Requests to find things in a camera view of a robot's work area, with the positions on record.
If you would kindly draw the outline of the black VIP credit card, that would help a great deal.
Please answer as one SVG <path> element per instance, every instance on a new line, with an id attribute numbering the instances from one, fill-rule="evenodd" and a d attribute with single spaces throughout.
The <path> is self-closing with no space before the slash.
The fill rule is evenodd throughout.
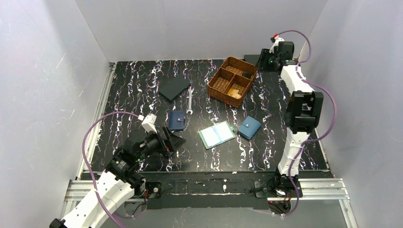
<path id="1" fill-rule="evenodd" d="M 243 77 L 247 78 L 247 79 L 251 79 L 252 78 L 252 74 L 248 74 L 248 73 L 243 73 L 242 74 Z"/>

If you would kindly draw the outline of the green card holder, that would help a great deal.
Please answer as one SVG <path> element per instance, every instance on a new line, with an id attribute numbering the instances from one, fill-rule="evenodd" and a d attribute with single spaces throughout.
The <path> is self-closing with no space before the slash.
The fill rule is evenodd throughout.
<path id="1" fill-rule="evenodd" d="M 198 134 L 207 150 L 236 138 L 233 128 L 227 121 L 202 129 Z"/>

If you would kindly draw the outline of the brown credit card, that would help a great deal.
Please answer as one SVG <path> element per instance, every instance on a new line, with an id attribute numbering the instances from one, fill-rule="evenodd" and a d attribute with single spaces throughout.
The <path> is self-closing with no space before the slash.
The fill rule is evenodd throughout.
<path id="1" fill-rule="evenodd" d="M 229 96 L 231 96 L 231 97 L 233 97 L 235 99 L 241 99 L 241 97 L 242 97 L 242 95 L 239 94 L 239 90 L 238 89 L 233 89 L 233 88 L 231 88 L 228 91 L 227 95 L 229 95 Z"/>

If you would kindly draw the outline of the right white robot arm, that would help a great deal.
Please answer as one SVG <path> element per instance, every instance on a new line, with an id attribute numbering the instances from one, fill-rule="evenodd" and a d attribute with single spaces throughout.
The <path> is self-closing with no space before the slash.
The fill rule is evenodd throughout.
<path id="1" fill-rule="evenodd" d="M 294 43 L 279 36 L 271 41 L 272 47 L 261 52 L 259 67 L 265 71 L 278 72 L 291 94 L 284 114 L 286 144 L 272 186 L 290 188 L 298 179 L 303 142 L 319 124 L 324 96 L 306 82 L 300 64 L 293 60 Z"/>

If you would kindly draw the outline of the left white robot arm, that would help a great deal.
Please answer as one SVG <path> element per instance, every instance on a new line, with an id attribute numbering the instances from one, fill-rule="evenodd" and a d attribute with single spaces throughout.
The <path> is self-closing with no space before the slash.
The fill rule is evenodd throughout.
<path id="1" fill-rule="evenodd" d="M 140 164 L 153 154 L 166 158 L 178 151 L 186 140 L 173 134 L 168 127 L 148 132 L 142 140 L 131 134 L 117 148 L 93 187 L 63 218 L 50 223 L 51 228 L 99 228 L 135 192 L 144 193 L 146 179 L 139 173 Z"/>

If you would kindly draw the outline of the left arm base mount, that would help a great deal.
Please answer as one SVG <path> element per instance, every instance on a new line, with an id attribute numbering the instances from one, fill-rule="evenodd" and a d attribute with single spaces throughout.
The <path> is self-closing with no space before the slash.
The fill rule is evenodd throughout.
<path id="1" fill-rule="evenodd" d="M 135 198 L 159 199 L 162 193 L 162 184 L 157 181 L 141 181 L 134 190 Z"/>

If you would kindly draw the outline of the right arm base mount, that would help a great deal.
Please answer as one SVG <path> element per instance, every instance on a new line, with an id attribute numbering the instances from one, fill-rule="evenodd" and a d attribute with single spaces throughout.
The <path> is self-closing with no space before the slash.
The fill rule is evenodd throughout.
<path id="1" fill-rule="evenodd" d="M 270 211 L 283 217 L 296 209 L 296 206 L 291 206 L 291 200 L 298 201 L 303 196 L 300 183 L 289 179 L 256 181 L 249 192 L 256 198 L 271 198 L 268 201 Z"/>

